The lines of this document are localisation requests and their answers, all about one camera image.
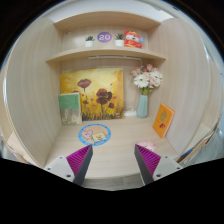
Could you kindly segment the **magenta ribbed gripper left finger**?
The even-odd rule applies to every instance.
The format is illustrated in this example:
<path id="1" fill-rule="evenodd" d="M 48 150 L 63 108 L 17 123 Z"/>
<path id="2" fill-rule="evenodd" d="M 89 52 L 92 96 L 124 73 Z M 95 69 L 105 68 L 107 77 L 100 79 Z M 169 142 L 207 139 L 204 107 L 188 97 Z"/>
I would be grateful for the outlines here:
<path id="1" fill-rule="evenodd" d="M 93 155 L 92 145 L 87 145 L 67 157 L 59 156 L 45 170 L 81 186 Z"/>

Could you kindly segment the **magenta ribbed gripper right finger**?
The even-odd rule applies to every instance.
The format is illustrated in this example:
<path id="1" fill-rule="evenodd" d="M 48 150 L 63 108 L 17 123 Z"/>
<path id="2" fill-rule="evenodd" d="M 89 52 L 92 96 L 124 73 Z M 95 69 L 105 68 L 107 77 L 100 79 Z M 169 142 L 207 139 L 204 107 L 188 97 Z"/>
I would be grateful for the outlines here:
<path id="1" fill-rule="evenodd" d="M 148 185 L 182 169 L 182 167 L 170 157 L 160 156 L 138 144 L 135 145 L 134 155 L 144 185 Z"/>

